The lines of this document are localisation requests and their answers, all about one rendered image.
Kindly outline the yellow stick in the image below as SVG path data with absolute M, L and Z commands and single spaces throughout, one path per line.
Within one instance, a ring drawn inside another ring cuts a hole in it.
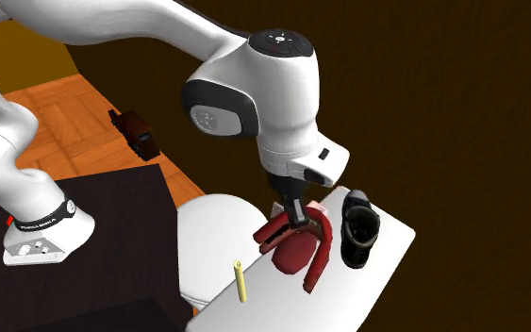
M 241 303 L 245 303 L 247 300 L 246 286 L 243 275 L 243 267 L 239 260 L 233 262 L 233 268 L 235 273 L 235 280 L 237 285 L 237 291 L 239 300 Z

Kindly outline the black cup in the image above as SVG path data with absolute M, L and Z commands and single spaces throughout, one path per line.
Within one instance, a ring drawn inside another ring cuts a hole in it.
M 340 227 L 340 255 L 347 267 L 361 269 L 366 265 L 380 225 L 380 217 L 365 192 L 349 191 L 343 199 Z

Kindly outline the dark brown wall box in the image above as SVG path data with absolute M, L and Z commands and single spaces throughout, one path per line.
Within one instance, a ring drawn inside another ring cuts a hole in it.
M 134 110 L 118 114 L 114 109 L 108 112 L 111 123 L 123 135 L 127 145 L 143 161 L 149 161 L 160 154 L 151 126 Z

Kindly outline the dark red oval object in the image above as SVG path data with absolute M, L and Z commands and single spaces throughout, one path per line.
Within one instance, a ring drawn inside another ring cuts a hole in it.
M 313 234 L 295 233 L 275 247 L 272 263 L 283 274 L 296 274 L 308 265 L 316 245 Z

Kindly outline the pink flat object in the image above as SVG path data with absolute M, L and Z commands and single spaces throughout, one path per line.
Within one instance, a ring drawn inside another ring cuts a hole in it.
M 319 210 L 324 216 L 328 216 L 328 210 L 317 201 L 312 200 L 307 204 L 307 206 Z M 277 202 L 273 202 L 269 218 L 272 219 L 283 211 L 284 207 L 282 205 Z

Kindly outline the red u-shaped object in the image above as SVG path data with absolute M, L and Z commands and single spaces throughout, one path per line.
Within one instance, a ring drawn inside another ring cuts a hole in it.
M 312 293 L 329 260 L 333 236 L 332 226 L 327 216 L 308 206 L 306 206 L 306 212 L 309 217 L 307 225 L 290 228 L 288 215 L 283 211 L 256 231 L 253 239 L 259 245 L 259 252 L 265 255 L 274 251 L 277 245 L 295 233 L 313 234 L 317 238 L 316 250 L 306 266 L 307 272 L 303 281 L 304 291 Z

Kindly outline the dark robot stand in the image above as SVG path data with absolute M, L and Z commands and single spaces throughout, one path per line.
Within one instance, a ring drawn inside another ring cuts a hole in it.
M 0 332 L 184 332 L 176 209 L 156 164 L 59 181 L 95 220 L 59 264 L 7 267 L 0 208 Z

